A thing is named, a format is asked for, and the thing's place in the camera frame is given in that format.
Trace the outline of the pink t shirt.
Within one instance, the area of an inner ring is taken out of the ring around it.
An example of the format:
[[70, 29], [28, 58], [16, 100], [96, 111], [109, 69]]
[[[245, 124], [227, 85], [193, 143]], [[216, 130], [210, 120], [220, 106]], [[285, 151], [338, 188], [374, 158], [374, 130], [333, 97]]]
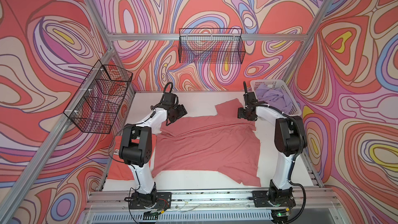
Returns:
[[162, 124], [152, 176], [163, 171], [216, 171], [235, 182], [259, 187], [260, 140], [253, 122], [237, 117], [243, 105], [233, 99], [215, 106], [215, 116], [183, 117]]

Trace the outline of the white plastic laundry basket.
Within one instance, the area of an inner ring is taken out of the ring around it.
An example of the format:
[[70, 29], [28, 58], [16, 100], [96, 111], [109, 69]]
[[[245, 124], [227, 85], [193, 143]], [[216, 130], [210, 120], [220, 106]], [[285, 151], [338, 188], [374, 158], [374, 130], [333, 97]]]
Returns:
[[292, 116], [301, 116], [302, 115], [302, 111], [299, 107], [299, 105], [297, 104], [293, 94], [290, 92], [288, 86], [286, 85], [286, 83], [283, 80], [278, 80], [278, 79], [258, 79], [258, 80], [252, 80], [250, 82], [250, 87], [252, 89], [253, 92], [255, 92], [255, 90], [261, 85], [261, 84], [265, 84], [268, 85], [268, 87], [270, 87], [271, 89], [276, 89], [276, 88], [281, 88], [283, 89], [286, 93], [289, 94], [289, 96], [292, 99], [293, 102], [293, 107], [292, 110], [289, 113], [289, 115]]

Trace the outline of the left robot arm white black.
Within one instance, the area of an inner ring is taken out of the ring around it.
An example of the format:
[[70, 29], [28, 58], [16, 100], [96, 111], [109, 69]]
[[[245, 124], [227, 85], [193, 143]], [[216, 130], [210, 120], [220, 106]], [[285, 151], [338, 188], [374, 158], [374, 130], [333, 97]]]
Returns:
[[169, 207], [165, 197], [158, 198], [157, 188], [150, 171], [152, 156], [152, 135], [163, 123], [170, 125], [187, 114], [179, 98], [171, 92], [164, 92], [158, 104], [137, 123], [124, 126], [119, 148], [119, 158], [133, 173], [137, 187], [132, 189], [125, 201], [129, 209], [151, 209]]

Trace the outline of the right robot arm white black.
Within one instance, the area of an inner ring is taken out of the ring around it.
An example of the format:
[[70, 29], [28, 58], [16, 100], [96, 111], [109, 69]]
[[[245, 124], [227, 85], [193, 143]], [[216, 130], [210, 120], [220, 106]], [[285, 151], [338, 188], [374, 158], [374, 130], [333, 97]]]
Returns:
[[297, 158], [307, 146], [303, 120], [291, 116], [264, 101], [258, 101], [254, 92], [245, 92], [245, 106], [238, 109], [237, 117], [256, 121], [259, 117], [275, 127], [274, 144], [278, 150], [276, 171], [267, 192], [267, 201], [272, 206], [292, 202], [292, 173]]

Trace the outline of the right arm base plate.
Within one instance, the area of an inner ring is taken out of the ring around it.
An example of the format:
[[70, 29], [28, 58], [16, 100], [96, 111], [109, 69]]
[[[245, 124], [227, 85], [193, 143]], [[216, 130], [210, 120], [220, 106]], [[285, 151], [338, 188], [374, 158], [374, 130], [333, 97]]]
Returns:
[[271, 192], [265, 190], [257, 190], [252, 192], [252, 200], [255, 207], [288, 207], [296, 206], [292, 189], [273, 190]]

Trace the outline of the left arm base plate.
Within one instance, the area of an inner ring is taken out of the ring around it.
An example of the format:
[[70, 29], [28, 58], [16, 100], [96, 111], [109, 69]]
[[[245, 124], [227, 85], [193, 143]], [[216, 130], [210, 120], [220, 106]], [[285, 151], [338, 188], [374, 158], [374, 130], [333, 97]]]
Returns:
[[171, 192], [156, 192], [154, 194], [132, 193], [127, 200], [129, 209], [167, 210], [171, 207]]

